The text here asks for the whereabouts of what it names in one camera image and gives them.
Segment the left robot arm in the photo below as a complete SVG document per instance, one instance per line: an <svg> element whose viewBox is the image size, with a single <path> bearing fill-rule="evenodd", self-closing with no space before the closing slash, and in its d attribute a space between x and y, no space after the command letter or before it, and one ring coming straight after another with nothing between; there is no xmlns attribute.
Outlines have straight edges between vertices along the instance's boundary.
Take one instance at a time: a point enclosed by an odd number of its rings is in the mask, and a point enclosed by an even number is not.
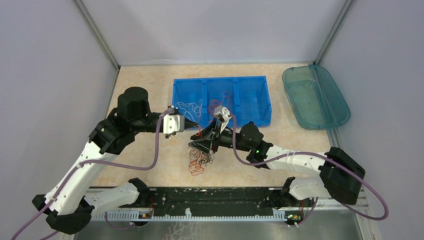
<svg viewBox="0 0 424 240"><path fill-rule="evenodd" d="M46 215L47 224L55 231L72 235L85 228L90 220L121 206L144 207L150 200L150 189L140 179L89 195L87 190L106 166L117 167L115 158L139 133L170 137L197 127L170 105L164 112L150 109L148 91L142 87L127 88L118 96L117 106L90 133L81 154L63 179L48 193L33 198L33 205Z"/></svg>

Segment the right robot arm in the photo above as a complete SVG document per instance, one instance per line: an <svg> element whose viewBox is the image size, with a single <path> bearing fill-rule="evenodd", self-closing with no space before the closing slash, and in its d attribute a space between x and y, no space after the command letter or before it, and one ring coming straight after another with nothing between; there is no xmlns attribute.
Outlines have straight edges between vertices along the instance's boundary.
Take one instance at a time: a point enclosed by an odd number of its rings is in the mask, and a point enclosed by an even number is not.
<svg viewBox="0 0 424 240"><path fill-rule="evenodd" d="M289 177L284 182L281 199L287 206L308 198L333 198L345 205L356 205L366 171L343 149L332 146L327 152L296 151L263 138L252 121L235 132L215 119L200 135L192 135L188 145L205 154L214 154L220 147L243 151L248 153L240 161L244 165L304 174L305 177Z"/></svg>

